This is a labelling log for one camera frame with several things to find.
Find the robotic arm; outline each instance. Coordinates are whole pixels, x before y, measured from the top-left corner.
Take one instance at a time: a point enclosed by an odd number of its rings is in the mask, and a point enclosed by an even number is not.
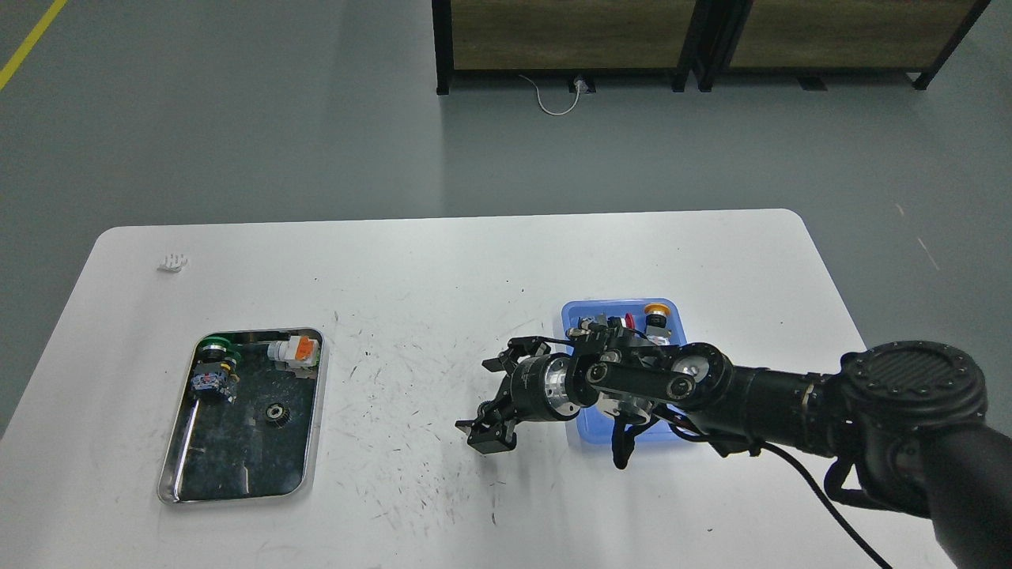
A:
[[[722,457],[776,444],[836,457],[825,493],[836,502],[930,517],[959,566],[1012,567],[1012,439],[985,426],[984,376],[964,352],[922,341],[847,353],[835,375],[734,365],[704,343],[659,346],[620,319],[591,320],[568,339],[513,338],[487,359],[506,372],[474,420],[457,421],[482,454],[516,448],[517,423],[567,421],[597,405],[615,419],[612,455],[624,468],[635,438],[658,421]],[[572,354],[550,353],[550,343]],[[852,538],[877,554],[810,485]],[[859,489],[843,483],[856,469]]]

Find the black cable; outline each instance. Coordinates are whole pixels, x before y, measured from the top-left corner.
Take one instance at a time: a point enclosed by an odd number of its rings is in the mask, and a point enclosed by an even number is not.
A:
[[[829,501],[829,497],[827,497],[826,494],[823,492],[822,488],[819,487],[819,483],[816,482],[816,479],[813,478],[812,474],[808,471],[808,469],[805,468],[805,465],[797,462],[797,459],[790,456],[789,453],[787,453],[783,449],[780,449],[779,446],[774,446],[773,444],[770,444],[769,442],[766,441],[763,441],[762,444],[760,444],[760,446],[762,446],[766,451],[769,451],[770,453],[773,453],[777,457],[780,457],[781,459],[786,461],[788,465],[794,467],[794,470],[796,470],[798,474],[802,475],[802,478],[805,479],[805,482],[809,483],[809,487],[812,488],[812,491],[815,492],[816,496],[819,497],[819,501],[822,502],[824,506],[826,506],[826,509],[829,510],[830,515],[832,515],[833,519],[836,519],[836,522],[839,523],[841,527],[843,527],[843,531],[846,532],[848,536],[850,536],[850,539],[854,540],[854,542],[862,550],[864,550],[864,553],[868,554],[868,557],[870,557],[872,561],[877,563],[879,567],[882,567],[883,569],[892,569],[892,566],[889,563],[887,563],[886,560],[882,559],[880,555],[878,555],[878,552],[876,552],[870,545],[868,545],[868,543],[864,541],[864,538],[861,538],[861,536],[858,535],[857,531],[855,531],[854,527],[851,526],[846,519],[844,519],[843,514],[841,514],[840,511],[836,509],[836,506],[833,505],[833,502]]]
[[[696,430],[696,432],[692,432],[691,434],[689,432],[682,431],[681,428],[679,428],[679,426],[676,424],[676,421],[677,422],[684,421],[685,423],[688,423],[692,426],[695,426],[695,424],[692,423],[692,420],[689,419],[688,417],[679,415],[678,413],[672,411],[671,408],[667,406],[656,408],[654,410],[654,413],[662,420],[668,422],[668,426],[671,427],[671,432],[674,432],[679,438],[683,438],[691,442],[710,442],[710,441],[722,441],[722,440],[727,442],[735,442],[735,441],[745,440],[744,437],[735,435],[700,434],[698,432],[698,429],[693,429]],[[777,457],[780,457],[781,459],[786,461],[788,465],[794,467],[794,470],[796,470],[798,474],[802,475],[802,478],[805,479],[805,482],[809,484],[809,488],[812,488],[812,491],[816,493],[816,496],[819,498],[819,501],[822,502],[823,506],[825,506],[827,510],[829,510],[830,515],[833,516],[833,519],[835,519],[836,522],[839,523],[841,527],[843,527],[843,531],[846,532],[848,536],[850,536],[850,539],[854,540],[854,542],[858,545],[858,547],[864,550],[864,553],[866,553],[868,557],[871,558],[872,561],[878,564],[879,567],[882,567],[883,569],[892,569],[892,566],[889,563],[887,563],[886,560],[882,559],[880,555],[878,555],[878,552],[876,552],[867,542],[865,542],[864,538],[861,538],[861,536],[857,533],[857,531],[854,530],[854,527],[850,523],[848,523],[847,520],[843,517],[843,514],[841,514],[840,511],[836,509],[836,506],[833,505],[833,502],[831,502],[826,493],[823,492],[823,489],[819,486],[819,483],[816,482],[816,479],[812,477],[812,473],[810,473],[808,469],[805,468],[805,465],[799,463],[797,459],[790,456],[790,454],[784,451],[783,449],[780,449],[779,446],[774,446],[773,444],[770,444],[765,440],[763,440],[759,446],[761,449],[769,451],[770,453],[773,453]]]

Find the yellow floor line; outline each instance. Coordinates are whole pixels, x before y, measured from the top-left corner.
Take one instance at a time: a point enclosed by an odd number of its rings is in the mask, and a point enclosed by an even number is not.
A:
[[[17,51],[10,57],[10,61],[7,62],[7,65],[3,66],[3,69],[0,70],[0,91],[2,91],[7,85],[7,81],[10,81],[10,78],[14,76],[14,72],[17,71],[17,68],[21,67],[21,62],[24,61],[24,58],[28,57],[28,52],[35,47],[35,43],[43,36],[46,28],[53,23],[53,20],[56,19],[57,14],[60,13],[60,10],[63,9],[65,4],[67,4],[67,0],[56,0],[56,2],[50,6],[50,9],[46,10],[46,13],[43,14],[43,19],[38,20],[35,27],[31,28],[31,31],[28,32],[28,36],[24,38],[24,42],[21,42]]]

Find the blue plastic tray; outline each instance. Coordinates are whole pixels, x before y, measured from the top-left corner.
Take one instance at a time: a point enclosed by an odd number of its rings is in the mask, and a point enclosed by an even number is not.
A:
[[[643,330],[647,327],[647,315],[643,313],[643,308],[650,303],[661,303],[671,309],[671,316],[668,318],[668,329],[671,330],[671,344],[685,344],[685,331],[682,330],[682,320],[678,317],[678,309],[675,304],[668,299],[621,299],[606,301],[573,301],[563,307],[563,329],[572,328],[580,323],[581,318],[594,318],[600,314],[606,316],[617,316],[623,318],[626,313],[631,314],[636,319],[636,326]],[[577,430],[580,437],[591,444],[611,444],[611,429],[615,421],[597,410],[597,407],[588,407],[580,411],[576,418]],[[681,440],[668,425],[658,423],[652,426],[647,432],[637,436],[637,440]]]

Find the white table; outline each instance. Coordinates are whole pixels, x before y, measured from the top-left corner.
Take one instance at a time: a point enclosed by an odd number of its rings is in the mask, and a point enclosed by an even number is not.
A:
[[[188,266],[156,271],[167,253]],[[572,423],[521,425],[490,457],[453,428],[498,385],[480,361],[507,338],[558,332],[567,301],[652,296],[739,364],[835,372],[864,348],[781,210],[110,230],[0,442],[0,564],[869,566],[768,454],[641,445],[619,472]],[[194,342],[298,326],[327,349],[312,484],[161,503]],[[929,521],[842,509],[897,566],[950,566]]]

